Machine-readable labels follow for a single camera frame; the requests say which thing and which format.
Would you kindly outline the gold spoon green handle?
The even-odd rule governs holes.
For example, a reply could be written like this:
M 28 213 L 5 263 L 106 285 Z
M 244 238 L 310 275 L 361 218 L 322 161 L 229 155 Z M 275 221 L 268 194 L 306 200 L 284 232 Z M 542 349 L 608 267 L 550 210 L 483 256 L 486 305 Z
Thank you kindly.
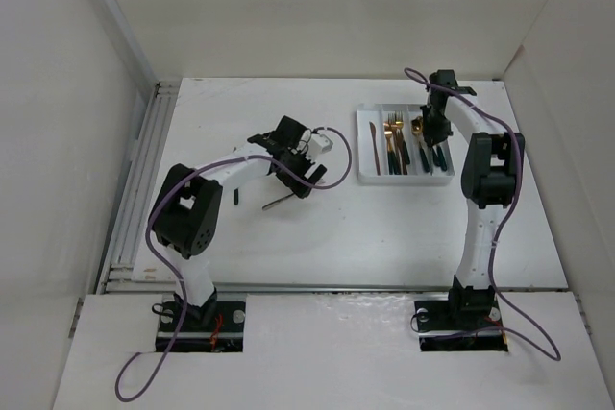
M 421 160 L 423 171 L 425 173 L 429 173 L 431 170 L 430 170 L 430 165 L 429 165 L 426 151 L 422 145 L 422 126 L 421 126 L 421 121 L 419 117 L 416 117 L 411 120 L 411 132 L 418 145 L 419 157 Z
M 440 145 L 435 145 L 431 148 L 433 164 L 443 172 L 448 170 L 448 164 L 444 152 Z

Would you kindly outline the copper fork all metal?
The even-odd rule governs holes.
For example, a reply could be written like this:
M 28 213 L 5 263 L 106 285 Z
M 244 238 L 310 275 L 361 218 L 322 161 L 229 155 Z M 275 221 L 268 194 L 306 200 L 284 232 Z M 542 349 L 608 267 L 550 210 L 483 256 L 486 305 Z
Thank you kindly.
M 398 142 L 398 127 L 397 127 L 397 123 L 395 120 L 395 115 L 392 112 L 389 113 L 388 115 L 388 123 L 393 133 L 393 145 L 394 145 L 394 151 L 395 151 L 395 156 L 397 160 L 397 170 L 398 170 L 398 173 L 401 175 L 402 174 L 402 157 L 401 157 L 401 151 L 400 151 L 399 142 Z

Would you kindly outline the silver spoon long handle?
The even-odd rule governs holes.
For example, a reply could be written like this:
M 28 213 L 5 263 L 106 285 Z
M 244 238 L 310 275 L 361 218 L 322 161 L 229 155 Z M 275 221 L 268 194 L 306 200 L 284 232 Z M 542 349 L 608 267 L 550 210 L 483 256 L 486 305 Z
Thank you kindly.
M 288 195 L 285 195 L 285 196 L 283 196 L 283 197 L 281 197 L 281 198 L 279 198 L 279 199 L 277 199 L 277 200 L 274 200 L 274 201 L 272 201 L 272 202 L 270 202 L 270 203 L 268 203 L 268 204 L 264 205 L 261 209 L 262 209 L 263 211 L 269 210 L 269 209 L 271 209 L 271 208 L 273 208 L 273 207 L 275 207 L 275 206 L 277 206 L 277 205 L 280 205 L 280 204 L 282 204 L 283 202 L 285 202 L 285 201 L 287 201 L 287 200 L 290 200 L 290 199 L 293 199 L 293 198 L 296 198 L 296 195 L 295 195 L 295 194 L 293 194 L 293 193 L 288 194 Z

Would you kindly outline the thin copper knife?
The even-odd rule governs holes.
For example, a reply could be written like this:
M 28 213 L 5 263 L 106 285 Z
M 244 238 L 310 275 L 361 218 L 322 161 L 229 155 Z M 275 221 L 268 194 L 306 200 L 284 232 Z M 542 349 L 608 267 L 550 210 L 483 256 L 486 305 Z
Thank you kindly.
M 380 164 L 380 157 L 379 157 L 378 145 L 377 145 L 377 128 L 374 122 L 372 121 L 369 122 L 369 128 L 370 128 L 370 134 L 371 134 L 371 142 L 372 142 L 372 150 L 373 150 L 376 174 L 377 176 L 380 176 L 381 175 L 381 164 Z

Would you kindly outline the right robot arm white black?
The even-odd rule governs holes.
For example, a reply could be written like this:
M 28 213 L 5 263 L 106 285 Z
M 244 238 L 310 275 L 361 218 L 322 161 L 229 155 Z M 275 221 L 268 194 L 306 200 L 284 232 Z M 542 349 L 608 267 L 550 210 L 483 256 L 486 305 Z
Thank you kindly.
M 468 206 L 463 254 L 444 301 L 417 304 L 419 318 L 431 330 L 480 328 L 495 306 L 493 252 L 505 222 L 516 206 L 525 139 L 502 119 L 478 108 L 476 93 L 460 87 L 453 70 L 437 70 L 427 83 L 428 101 L 421 106 L 422 137 L 437 149 L 458 130 L 468 143 L 461 190 Z

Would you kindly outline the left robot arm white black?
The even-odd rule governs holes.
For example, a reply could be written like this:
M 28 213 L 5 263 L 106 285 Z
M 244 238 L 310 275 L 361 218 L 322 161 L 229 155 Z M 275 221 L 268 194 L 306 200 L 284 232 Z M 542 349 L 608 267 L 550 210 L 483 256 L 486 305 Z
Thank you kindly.
M 275 130 L 255 134 L 231 154 L 201 168 L 178 163 L 167 172 L 145 231 L 150 251 L 171 270 L 178 286 L 166 308 L 193 329 L 214 321 L 217 293 L 202 253 L 212 243 L 225 193 L 275 176 L 290 194 L 308 197 L 327 168 L 316 159 L 332 141 L 285 116 Z

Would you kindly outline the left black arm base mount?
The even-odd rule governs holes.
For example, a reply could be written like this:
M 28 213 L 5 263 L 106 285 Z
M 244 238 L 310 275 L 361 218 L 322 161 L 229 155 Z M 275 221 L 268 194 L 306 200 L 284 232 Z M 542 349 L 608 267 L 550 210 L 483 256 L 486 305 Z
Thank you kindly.
M 159 317 L 155 351 L 164 352 L 179 324 L 183 301 L 177 294 L 152 306 Z M 235 353 L 243 352 L 246 301 L 216 294 L 203 309 L 189 306 L 171 352 Z

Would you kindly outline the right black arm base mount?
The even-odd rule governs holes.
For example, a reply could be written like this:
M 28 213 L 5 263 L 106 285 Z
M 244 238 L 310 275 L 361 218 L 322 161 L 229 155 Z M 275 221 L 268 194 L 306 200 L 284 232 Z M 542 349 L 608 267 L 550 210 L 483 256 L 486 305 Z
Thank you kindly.
M 453 289 L 445 299 L 414 302 L 412 329 L 421 352 L 508 352 L 495 295 L 467 295 Z

